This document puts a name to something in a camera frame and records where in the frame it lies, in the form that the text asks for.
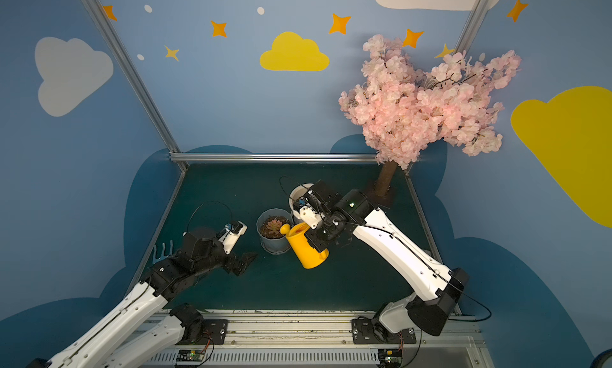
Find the yellow plastic watering can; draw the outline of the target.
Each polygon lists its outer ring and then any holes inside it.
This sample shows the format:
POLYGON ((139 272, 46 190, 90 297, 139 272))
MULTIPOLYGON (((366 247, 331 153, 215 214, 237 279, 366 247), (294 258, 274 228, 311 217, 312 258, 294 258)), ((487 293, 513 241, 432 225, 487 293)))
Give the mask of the yellow plastic watering can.
POLYGON ((309 244, 305 236, 309 229, 310 227, 306 223, 295 226, 284 224, 280 228, 280 234, 285 236, 304 269, 314 269, 323 264, 329 257, 327 249, 319 252, 309 244))

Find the grey-blue pot with succulent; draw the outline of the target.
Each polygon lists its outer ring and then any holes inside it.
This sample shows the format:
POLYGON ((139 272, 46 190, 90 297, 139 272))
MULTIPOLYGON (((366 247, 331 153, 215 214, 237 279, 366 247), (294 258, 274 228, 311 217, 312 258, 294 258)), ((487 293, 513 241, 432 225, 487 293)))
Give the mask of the grey-blue pot with succulent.
POLYGON ((285 224, 293 225, 291 214, 282 209, 270 209, 264 211, 257 221, 257 230, 261 239, 261 246, 272 255, 281 255, 291 246, 285 235, 281 233, 281 227, 285 224))

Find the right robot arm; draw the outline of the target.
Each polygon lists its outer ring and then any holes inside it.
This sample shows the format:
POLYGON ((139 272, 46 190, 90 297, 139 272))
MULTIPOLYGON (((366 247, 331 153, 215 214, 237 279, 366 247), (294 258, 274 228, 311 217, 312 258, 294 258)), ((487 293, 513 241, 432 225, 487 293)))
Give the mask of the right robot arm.
POLYGON ((412 326, 431 336, 442 333, 469 282, 467 272, 449 269, 425 253, 358 189, 340 195, 318 181, 292 207, 308 225, 306 238, 315 250, 322 251, 349 233, 375 250, 411 286, 410 296, 386 304, 374 317, 380 328, 391 334, 412 326))

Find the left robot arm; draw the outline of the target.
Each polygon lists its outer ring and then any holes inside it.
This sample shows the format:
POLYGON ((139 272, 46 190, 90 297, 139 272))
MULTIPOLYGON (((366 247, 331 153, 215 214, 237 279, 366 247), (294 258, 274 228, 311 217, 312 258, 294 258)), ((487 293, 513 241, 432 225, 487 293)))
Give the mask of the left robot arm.
POLYGON ((140 282, 116 307, 78 340, 49 359, 35 358, 31 367, 131 367, 139 366, 160 350, 185 338, 186 331, 201 323, 202 316, 182 305, 153 331, 135 339, 124 353, 124 341, 158 310, 183 291, 194 287, 215 269, 242 275, 255 253, 238 256, 233 248, 247 227, 240 221, 220 232, 200 228, 183 234, 180 248, 153 264, 140 282))

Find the white pot with succulent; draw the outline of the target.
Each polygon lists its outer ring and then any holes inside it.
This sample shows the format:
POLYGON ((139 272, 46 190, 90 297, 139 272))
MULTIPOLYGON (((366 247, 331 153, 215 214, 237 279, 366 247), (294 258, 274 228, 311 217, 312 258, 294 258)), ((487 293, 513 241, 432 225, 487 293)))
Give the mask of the white pot with succulent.
POLYGON ((313 186, 313 183, 300 184, 297 186, 289 195, 288 203, 290 208, 290 213, 293 218, 293 224, 299 224, 302 222, 300 218, 300 208, 299 200, 307 193, 307 191, 313 186))

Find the blue garden hand fork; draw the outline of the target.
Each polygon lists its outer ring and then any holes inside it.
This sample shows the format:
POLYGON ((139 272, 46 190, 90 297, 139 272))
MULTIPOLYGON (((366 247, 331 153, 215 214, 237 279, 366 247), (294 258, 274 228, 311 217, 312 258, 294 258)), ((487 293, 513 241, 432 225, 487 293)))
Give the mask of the blue garden hand fork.
POLYGON ((161 244, 159 248, 158 245, 153 246, 153 250, 151 252, 151 263, 157 264, 159 261, 163 261, 174 253, 174 242, 170 240, 169 242, 164 242, 161 244))

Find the left green circuit board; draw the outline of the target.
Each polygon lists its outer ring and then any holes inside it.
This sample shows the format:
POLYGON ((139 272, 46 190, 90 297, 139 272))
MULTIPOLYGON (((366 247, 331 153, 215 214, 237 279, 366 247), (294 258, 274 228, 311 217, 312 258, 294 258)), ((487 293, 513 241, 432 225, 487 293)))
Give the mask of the left green circuit board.
POLYGON ((175 362, 201 364, 205 358, 206 354, 201 350, 179 350, 175 362))

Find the green circuit board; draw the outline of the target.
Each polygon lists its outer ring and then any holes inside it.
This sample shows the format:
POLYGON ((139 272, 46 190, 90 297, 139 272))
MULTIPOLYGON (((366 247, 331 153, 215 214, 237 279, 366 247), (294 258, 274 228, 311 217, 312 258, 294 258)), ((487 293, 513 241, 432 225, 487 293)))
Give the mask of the green circuit board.
POLYGON ((403 353, 399 350, 378 350, 378 368, 400 368, 403 364, 403 353))
POLYGON ((205 358, 206 354, 201 350, 179 350, 175 362, 201 364, 205 358))

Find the pink artificial blossom tree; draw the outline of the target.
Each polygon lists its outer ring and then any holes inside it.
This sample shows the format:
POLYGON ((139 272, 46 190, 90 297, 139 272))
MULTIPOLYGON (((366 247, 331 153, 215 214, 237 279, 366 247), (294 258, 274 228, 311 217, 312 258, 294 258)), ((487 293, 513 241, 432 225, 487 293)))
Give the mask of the pink artificial blossom tree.
POLYGON ((443 140, 470 157, 499 151, 503 136, 495 131, 502 103, 491 94, 508 86, 521 58, 514 51, 489 63, 473 62, 465 52, 446 53, 430 71, 417 69, 400 40, 381 35, 363 50, 365 78, 339 97, 345 116, 362 129, 376 151, 382 170, 367 194, 376 203, 392 201, 390 183, 398 169, 407 170, 431 143, 443 140))

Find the right green circuit board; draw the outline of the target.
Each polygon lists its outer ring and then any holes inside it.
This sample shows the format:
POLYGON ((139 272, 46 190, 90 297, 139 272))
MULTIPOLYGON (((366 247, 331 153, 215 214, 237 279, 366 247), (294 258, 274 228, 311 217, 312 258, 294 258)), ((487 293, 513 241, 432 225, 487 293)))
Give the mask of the right green circuit board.
POLYGON ((403 353, 399 350, 378 350, 378 368, 400 368, 403 364, 403 353))

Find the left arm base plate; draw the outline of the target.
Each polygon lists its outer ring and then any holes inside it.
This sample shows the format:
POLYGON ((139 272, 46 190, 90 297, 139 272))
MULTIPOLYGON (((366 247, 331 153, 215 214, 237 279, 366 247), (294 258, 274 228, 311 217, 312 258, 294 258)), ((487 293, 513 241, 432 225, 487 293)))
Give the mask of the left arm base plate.
POLYGON ((183 337, 178 345, 203 345, 209 341, 215 345, 223 345, 226 338, 228 320, 180 320, 184 329, 183 337))

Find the aluminium front rail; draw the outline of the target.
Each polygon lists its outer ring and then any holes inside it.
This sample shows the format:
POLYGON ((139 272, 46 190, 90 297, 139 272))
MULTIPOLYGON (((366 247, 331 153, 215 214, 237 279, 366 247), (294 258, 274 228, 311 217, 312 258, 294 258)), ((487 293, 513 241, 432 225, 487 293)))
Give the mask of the aluminium front rail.
MULTIPOLYGON (((123 343, 161 325, 171 312, 154 314, 123 343)), ((414 345, 355 345, 351 320, 364 316, 374 320, 372 312, 355 311, 264 311, 206 310, 202 320, 228 320, 223 345, 211 341, 203 345, 170 345, 146 362, 131 367, 377 367, 378 350, 399 350, 401 367, 491 367, 489 350, 475 320, 451 317, 439 336, 431 336, 412 326, 417 337, 414 345), (176 363, 179 350, 201 350, 206 354, 201 364, 176 363)))

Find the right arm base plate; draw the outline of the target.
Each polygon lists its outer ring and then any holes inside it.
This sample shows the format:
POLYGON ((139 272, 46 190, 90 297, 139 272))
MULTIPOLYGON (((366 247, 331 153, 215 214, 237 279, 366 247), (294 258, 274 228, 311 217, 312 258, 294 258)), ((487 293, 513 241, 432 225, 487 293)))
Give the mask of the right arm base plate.
POLYGON ((351 320, 352 338, 355 345, 414 345, 417 337, 413 328, 408 328, 399 333, 391 333, 377 320, 371 320, 359 316, 351 320))

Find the aluminium frame back rail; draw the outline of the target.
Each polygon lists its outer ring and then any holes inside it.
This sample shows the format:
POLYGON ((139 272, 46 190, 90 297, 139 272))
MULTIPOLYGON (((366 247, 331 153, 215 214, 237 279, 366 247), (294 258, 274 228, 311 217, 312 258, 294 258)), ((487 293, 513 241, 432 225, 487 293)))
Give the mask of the aluminium frame back rail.
POLYGON ((374 154, 201 154, 170 153, 175 163, 376 163, 374 154))

